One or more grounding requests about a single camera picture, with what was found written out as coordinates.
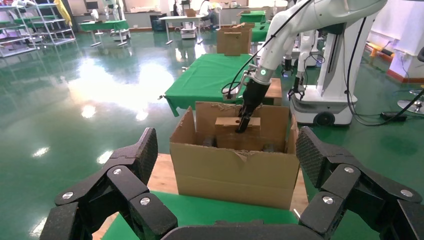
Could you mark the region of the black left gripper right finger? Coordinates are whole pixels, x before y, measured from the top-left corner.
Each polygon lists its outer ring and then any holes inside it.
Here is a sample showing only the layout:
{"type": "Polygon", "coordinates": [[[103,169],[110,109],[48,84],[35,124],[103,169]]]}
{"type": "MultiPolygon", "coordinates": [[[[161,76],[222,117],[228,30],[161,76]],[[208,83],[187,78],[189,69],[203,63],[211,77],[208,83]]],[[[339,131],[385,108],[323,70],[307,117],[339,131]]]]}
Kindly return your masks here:
{"type": "Polygon", "coordinates": [[[356,213],[382,240],[424,237],[422,196],[361,164],[349,151],[321,141],[305,126],[296,157],[302,173],[318,190],[299,224],[329,240],[347,211],[356,213]]]}

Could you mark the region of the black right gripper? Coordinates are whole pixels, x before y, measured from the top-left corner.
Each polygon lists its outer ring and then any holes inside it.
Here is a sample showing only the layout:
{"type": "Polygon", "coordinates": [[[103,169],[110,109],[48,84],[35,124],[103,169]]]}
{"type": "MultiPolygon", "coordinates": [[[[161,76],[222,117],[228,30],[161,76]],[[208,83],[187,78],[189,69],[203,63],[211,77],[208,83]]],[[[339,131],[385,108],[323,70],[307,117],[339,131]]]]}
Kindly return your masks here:
{"type": "Polygon", "coordinates": [[[240,123],[236,133],[244,133],[249,125],[254,110],[263,102],[270,85],[264,85],[250,79],[243,92],[243,104],[239,113],[240,123]]]}

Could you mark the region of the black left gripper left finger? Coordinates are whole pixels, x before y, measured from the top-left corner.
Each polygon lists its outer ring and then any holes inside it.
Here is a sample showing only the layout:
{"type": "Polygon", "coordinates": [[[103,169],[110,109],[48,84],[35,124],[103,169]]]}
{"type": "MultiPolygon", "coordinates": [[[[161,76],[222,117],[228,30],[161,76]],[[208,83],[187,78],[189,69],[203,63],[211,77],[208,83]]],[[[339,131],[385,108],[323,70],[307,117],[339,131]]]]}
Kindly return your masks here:
{"type": "Polygon", "coordinates": [[[148,188],[157,157],[157,133],[149,127],[135,144],[116,149],[100,170],[55,197],[40,239],[90,240],[114,213],[139,239],[162,239],[178,220],[148,188]]]}

